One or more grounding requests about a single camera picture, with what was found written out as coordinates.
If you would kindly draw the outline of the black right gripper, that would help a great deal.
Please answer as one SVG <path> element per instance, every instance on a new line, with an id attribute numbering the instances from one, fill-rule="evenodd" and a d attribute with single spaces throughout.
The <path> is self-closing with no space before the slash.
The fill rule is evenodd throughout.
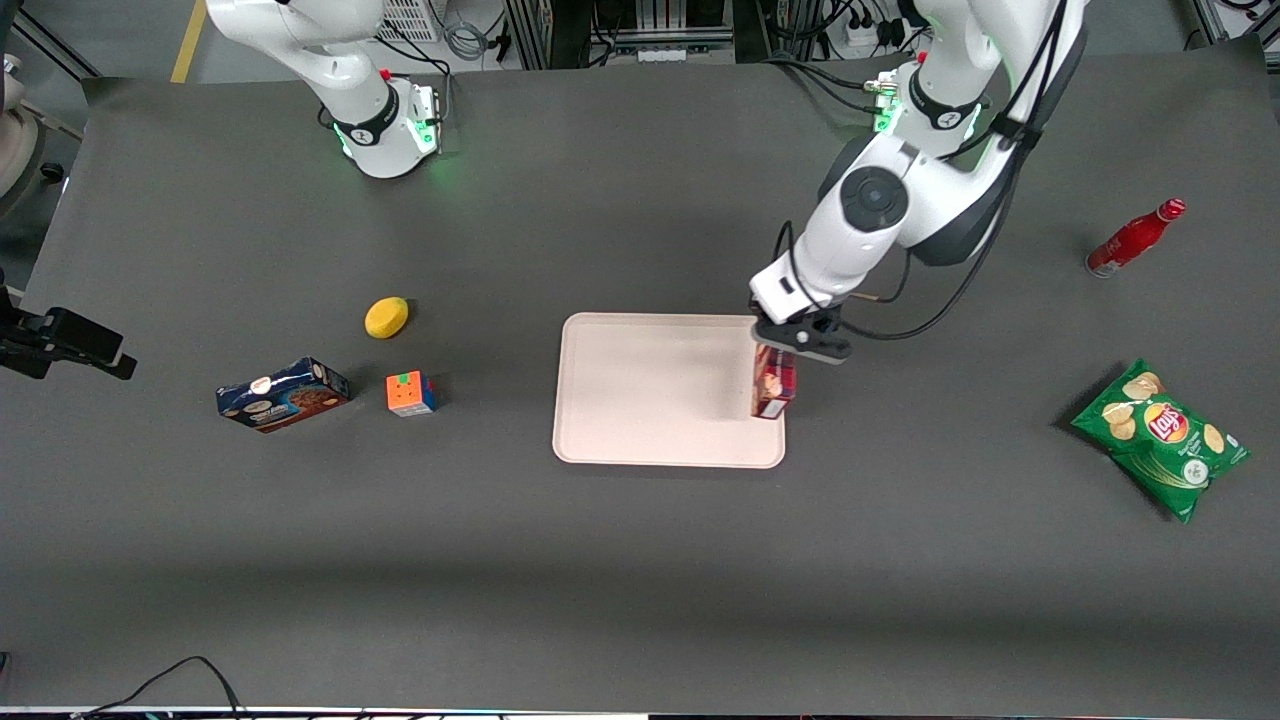
<path id="1" fill-rule="evenodd" d="M 129 380 L 137 368 L 123 352 L 124 338 L 115 331 L 65 307 L 50 307 L 45 315 L 44 341 L 22 319 L 1 319 L 1 366 L 33 380 L 42 380 L 51 366 L 44 350 L 55 360 L 97 368 L 120 380 Z"/>

